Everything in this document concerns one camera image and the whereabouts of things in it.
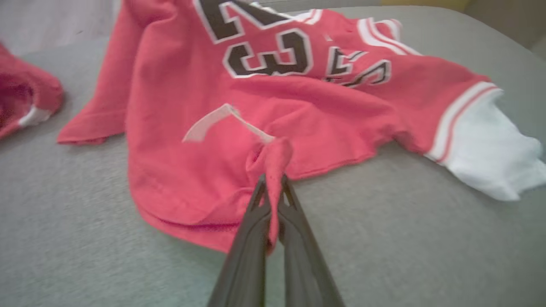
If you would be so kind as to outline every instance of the gray fabric surface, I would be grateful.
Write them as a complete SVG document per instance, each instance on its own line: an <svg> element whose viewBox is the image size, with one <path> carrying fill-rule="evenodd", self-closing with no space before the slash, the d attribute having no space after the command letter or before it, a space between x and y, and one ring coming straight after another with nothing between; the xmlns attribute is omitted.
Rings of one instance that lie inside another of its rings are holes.
<svg viewBox="0 0 546 307"><path fill-rule="evenodd" d="M501 109L546 143L546 64L459 13L369 7L397 18L420 52L487 74ZM0 306L205 306L224 255L142 221L127 188L123 136L55 144L92 96L106 41L26 56L67 91L63 110L0 141ZM546 188L500 203L395 144L358 166L296 184L347 306L546 305ZM267 306L283 306L282 248Z"/></svg>

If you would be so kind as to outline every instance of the white cuff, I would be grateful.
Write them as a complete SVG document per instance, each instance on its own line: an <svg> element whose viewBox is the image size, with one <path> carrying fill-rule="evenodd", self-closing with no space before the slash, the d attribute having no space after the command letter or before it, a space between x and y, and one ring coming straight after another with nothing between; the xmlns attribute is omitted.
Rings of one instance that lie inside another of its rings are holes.
<svg viewBox="0 0 546 307"><path fill-rule="evenodd" d="M461 109L450 124L447 141L437 135L436 143L445 143L444 153L428 156L469 186L495 199L514 201L524 190L546 184L546 165L538 159L540 142L522 135L495 106L499 94L484 91Z"/></svg>

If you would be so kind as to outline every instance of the red cloth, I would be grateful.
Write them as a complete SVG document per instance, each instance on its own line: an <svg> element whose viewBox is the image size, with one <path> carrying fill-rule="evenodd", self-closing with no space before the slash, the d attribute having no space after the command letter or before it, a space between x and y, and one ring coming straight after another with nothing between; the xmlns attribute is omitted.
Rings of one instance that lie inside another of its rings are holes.
<svg viewBox="0 0 546 307"><path fill-rule="evenodd" d="M57 78L0 44L0 138L47 120L61 106L62 97Z"/></svg>
<svg viewBox="0 0 546 307"><path fill-rule="evenodd" d="M286 20L267 14L218 0L125 0L95 95L59 143L99 144L125 132L143 218L226 252L260 175L274 203L283 172L321 175L369 159L391 140L425 154L449 106L489 81L396 41L397 21L327 10ZM202 141L182 142L224 103L275 141L264 145L228 117Z"/></svg>

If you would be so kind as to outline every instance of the red jersey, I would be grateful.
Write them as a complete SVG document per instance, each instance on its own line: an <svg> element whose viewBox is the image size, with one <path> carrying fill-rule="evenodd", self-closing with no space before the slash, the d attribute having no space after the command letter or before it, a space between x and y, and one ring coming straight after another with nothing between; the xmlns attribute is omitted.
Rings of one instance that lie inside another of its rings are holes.
<svg viewBox="0 0 546 307"><path fill-rule="evenodd" d="M540 144L493 104L502 91L419 54L399 41L400 28L329 10L288 16L238 1L126 0L95 95L58 141L99 144L125 132L143 218L221 251L263 173L273 204L284 172L321 175L392 140L498 199L544 183ZM479 137L499 129L507 137L481 148ZM493 148L514 142L525 150L492 162ZM513 180L529 172L533 180Z"/></svg>

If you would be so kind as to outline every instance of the folded red garment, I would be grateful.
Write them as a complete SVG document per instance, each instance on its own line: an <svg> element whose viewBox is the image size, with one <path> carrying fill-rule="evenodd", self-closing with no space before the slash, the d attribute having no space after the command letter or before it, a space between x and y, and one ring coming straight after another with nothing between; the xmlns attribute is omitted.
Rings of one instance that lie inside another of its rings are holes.
<svg viewBox="0 0 546 307"><path fill-rule="evenodd" d="M62 103L59 80L0 44L0 138L47 120Z"/></svg>

